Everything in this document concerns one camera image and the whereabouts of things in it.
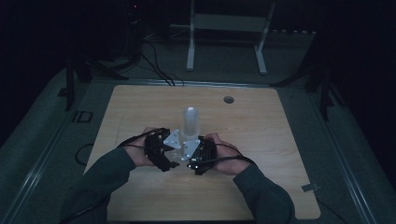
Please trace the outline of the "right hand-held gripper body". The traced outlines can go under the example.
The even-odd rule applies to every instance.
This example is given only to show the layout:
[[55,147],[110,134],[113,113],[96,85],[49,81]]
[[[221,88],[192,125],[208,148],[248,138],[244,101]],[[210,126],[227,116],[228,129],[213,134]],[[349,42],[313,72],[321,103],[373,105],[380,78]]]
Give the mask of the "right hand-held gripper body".
[[190,161],[204,170],[210,170],[215,165],[218,154],[217,146],[213,141],[199,135],[195,140],[184,142],[183,146],[183,161]]

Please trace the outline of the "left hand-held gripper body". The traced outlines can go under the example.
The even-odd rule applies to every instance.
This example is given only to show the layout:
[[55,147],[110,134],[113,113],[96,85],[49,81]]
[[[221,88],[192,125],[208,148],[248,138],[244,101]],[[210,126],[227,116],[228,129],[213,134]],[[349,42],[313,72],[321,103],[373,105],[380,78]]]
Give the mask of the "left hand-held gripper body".
[[146,139],[145,139],[144,153],[145,153],[146,157],[154,165],[155,165],[155,159],[157,157],[165,156],[165,153],[167,151],[174,150],[173,147],[169,147],[168,145],[166,145],[164,143],[164,141],[170,135],[171,135],[170,130],[169,129],[165,129],[165,128],[154,129],[154,130],[151,130],[151,131],[148,132],[148,135],[146,136]]

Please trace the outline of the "translucent bottle with white base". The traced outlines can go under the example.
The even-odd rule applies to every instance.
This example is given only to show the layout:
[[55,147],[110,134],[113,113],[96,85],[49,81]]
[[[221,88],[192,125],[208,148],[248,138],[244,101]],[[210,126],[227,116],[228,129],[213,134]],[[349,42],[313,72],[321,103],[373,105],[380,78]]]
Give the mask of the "translucent bottle with white base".
[[182,114],[181,128],[177,131],[179,149],[176,158],[187,161],[191,158],[200,144],[199,135],[199,113],[195,107],[187,107]]

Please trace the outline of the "person's left hand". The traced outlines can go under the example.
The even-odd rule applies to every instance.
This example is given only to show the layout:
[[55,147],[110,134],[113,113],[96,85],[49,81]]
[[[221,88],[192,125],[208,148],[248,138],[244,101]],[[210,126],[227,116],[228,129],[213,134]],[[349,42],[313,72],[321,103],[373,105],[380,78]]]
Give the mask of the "person's left hand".
[[145,136],[139,137],[124,148],[136,167],[153,166],[153,163],[144,153],[143,146],[145,145],[145,139]]

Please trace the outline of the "person's right hand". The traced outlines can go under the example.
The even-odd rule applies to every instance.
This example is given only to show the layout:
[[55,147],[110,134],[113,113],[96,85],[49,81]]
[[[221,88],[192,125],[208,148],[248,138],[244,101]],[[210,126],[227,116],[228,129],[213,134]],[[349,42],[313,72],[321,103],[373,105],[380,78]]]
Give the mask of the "person's right hand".
[[213,167],[214,170],[225,175],[238,175],[250,165],[249,162],[238,160],[236,156],[240,155],[238,149],[219,138],[217,133],[209,133],[205,139],[213,141],[217,146],[219,161]]

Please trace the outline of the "dark equipment with red light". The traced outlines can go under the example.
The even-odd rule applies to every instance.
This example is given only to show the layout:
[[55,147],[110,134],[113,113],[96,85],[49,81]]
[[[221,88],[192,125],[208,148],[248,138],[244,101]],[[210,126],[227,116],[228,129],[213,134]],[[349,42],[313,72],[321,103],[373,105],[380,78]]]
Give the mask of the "dark equipment with red light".
[[124,0],[127,21],[127,44],[124,55],[131,63],[139,60],[143,44],[143,6],[141,0]]

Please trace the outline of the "white metal stand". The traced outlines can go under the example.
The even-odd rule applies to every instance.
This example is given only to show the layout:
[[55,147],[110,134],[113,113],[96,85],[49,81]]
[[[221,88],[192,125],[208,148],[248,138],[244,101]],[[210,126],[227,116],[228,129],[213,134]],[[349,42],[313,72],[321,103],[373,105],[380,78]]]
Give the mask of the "white metal stand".
[[186,69],[194,69],[195,39],[194,32],[199,30],[219,30],[233,32],[255,32],[261,34],[261,39],[254,46],[254,52],[259,69],[259,73],[264,76],[267,68],[263,56],[263,46],[269,32],[270,24],[274,15],[276,4],[269,6],[265,17],[235,16],[221,14],[202,14],[195,12],[195,0],[190,0],[190,44],[187,54]]

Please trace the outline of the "white power strip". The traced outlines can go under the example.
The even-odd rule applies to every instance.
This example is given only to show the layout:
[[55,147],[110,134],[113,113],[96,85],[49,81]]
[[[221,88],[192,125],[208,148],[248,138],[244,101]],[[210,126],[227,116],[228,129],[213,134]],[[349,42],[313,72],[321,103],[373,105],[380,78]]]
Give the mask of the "white power strip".
[[286,34],[286,35],[316,35],[316,31],[307,31],[307,30],[286,30],[286,29],[273,29],[272,33],[277,34]]

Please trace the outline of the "metal floor rail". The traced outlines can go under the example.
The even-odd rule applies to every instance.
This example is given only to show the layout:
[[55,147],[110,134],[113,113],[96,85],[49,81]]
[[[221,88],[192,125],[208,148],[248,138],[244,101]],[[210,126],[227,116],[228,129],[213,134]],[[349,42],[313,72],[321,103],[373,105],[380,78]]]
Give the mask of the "metal floor rail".
[[224,83],[224,82],[204,82],[204,81],[171,81],[156,79],[94,79],[92,83],[110,85],[144,85],[144,86],[171,86],[171,87],[224,87],[224,88],[270,88],[268,84],[244,84],[244,83]]
[[62,188],[54,180],[55,154],[67,126],[23,124],[0,153],[0,224],[54,224]]
[[308,100],[323,139],[309,166],[320,185],[316,195],[322,215],[342,224],[379,224],[370,191],[370,148],[359,126],[346,107],[331,106],[325,121],[319,113],[319,97],[310,94]]

